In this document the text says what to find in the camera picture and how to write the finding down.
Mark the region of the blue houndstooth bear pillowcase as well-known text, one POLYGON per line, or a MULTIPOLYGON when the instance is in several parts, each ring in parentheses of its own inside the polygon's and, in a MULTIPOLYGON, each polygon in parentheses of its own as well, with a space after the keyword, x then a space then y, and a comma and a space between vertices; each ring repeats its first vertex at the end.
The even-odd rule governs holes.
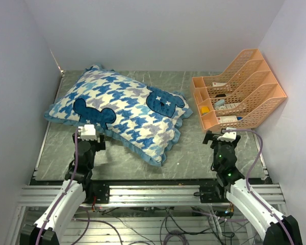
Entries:
POLYGON ((114 70, 92 65, 50 105, 44 117, 69 126, 94 125, 122 142, 145 162, 162 166, 192 115, 185 97, 145 85, 114 70))

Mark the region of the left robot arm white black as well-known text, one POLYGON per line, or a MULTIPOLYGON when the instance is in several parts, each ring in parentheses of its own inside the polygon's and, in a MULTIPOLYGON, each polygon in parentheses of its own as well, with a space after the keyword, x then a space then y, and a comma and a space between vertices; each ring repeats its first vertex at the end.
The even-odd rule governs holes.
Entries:
POLYGON ((96 153, 105 149, 104 136, 97 134, 94 125, 84 125, 77 128, 73 141, 74 160, 57 196, 33 225, 23 227, 20 244, 60 244, 81 203, 93 199, 92 169, 96 153))

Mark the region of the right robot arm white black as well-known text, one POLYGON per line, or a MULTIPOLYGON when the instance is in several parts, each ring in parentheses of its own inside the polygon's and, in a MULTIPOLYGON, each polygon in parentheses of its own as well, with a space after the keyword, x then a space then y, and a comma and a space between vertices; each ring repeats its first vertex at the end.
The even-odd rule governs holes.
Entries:
POLYGON ((234 204, 255 228, 264 244, 302 244, 298 221, 272 207, 250 185, 248 175, 236 167, 238 129, 226 128, 216 134, 207 131, 203 140, 213 150, 211 170, 216 172, 215 198, 234 204))

